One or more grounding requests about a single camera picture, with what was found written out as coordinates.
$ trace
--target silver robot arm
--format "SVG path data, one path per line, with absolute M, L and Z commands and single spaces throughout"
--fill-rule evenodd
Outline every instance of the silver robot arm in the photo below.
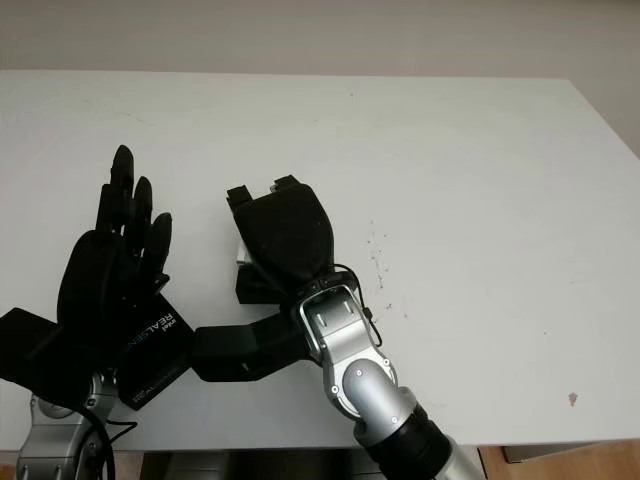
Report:
M 104 376 L 93 376 L 86 410 L 104 423 L 117 391 Z M 93 480 L 101 478 L 104 439 L 85 416 L 35 395 L 31 397 L 31 430 L 16 470 L 17 480 Z
M 296 312 L 324 371 L 329 400 L 356 422 L 354 435 L 390 480 L 482 480 L 455 441 L 431 421 L 411 390 L 398 386 L 347 286 L 323 290 Z

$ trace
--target wooden floor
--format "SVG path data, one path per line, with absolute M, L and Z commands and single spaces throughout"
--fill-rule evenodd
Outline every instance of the wooden floor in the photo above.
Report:
M 597 445 L 509 465 L 500 447 L 480 448 L 489 480 L 638 480 L 640 441 Z

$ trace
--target silver metal cylinder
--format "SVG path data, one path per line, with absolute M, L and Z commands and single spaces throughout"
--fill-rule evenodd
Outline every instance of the silver metal cylinder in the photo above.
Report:
M 455 440 L 449 436 L 447 438 L 451 443 L 451 456 L 435 480 L 486 480 L 484 473 L 478 470 Z

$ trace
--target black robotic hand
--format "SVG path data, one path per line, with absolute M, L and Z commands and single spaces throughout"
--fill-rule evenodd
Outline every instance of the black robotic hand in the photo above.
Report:
M 76 243 L 58 295 L 58 324 L 14 308 L 0 317 L 0 377 L 75 409 L 95 372 L 117 368 L 136 332 L 136 309 L 167 283 L 171 216 L 151 224 L 151 184 L 133 192 L 133 156 L 118 148 L 96 228 Z
M 135 332 L 136 308 L 169 281 L 162 270 L 171 215 L 151 224 L 151 183 L 140 177 L 135 193 L 133 185 L 133 156 L 120 146 L 111 182 L 102 186 L 96 228 L 76 243 L 58 295 L 59 325 L 107 359 Z

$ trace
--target robot finger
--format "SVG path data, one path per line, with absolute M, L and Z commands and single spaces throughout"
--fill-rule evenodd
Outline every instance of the robot finger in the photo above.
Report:
M 133 212 L 130 222 L 124 230 L 127 252 L 139 258 L 151 227 L 153 208 L 151 183 L 146 177 L 140 177 L 133 195 Z

